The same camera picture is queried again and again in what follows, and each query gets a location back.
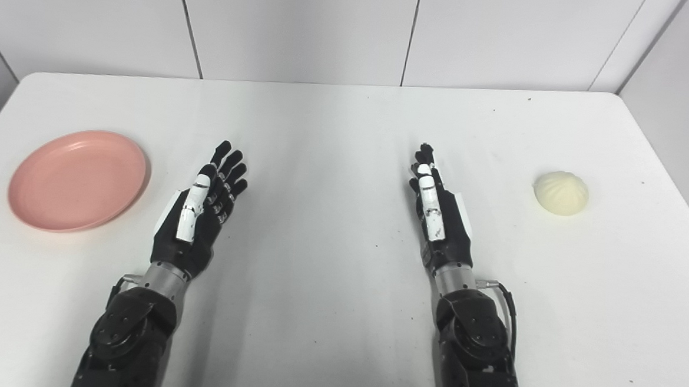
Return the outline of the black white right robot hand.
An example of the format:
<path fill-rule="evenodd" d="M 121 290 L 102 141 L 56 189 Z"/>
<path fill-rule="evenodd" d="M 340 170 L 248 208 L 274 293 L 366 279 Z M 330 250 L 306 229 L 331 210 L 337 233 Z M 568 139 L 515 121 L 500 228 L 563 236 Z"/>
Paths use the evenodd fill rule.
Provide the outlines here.
<path fill-rule="evenodd" d="M 423 142 L 415 152 L 409 185 L 415 195 L 417 219 L 425 244 L 423 265 L 429 275 L 447 266 L 473 267 L 472 242 L 456 194 L 442 181 L 434 158 L 434 149 Z"/>

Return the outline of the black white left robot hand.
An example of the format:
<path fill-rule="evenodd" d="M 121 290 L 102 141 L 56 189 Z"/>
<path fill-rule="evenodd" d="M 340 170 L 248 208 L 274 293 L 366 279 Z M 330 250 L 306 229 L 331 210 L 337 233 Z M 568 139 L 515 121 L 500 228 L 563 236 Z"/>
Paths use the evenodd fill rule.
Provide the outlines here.
<path fill-rule="evenodd" d="M 233 214 L 237 198 L 248 181 L 243 153 L 230 141 L 221 142 L 194 182 L 173 195 L 154 234 L 150 263 L 170 264 L 197 277 L 208 267 L 213 243 Z"/>

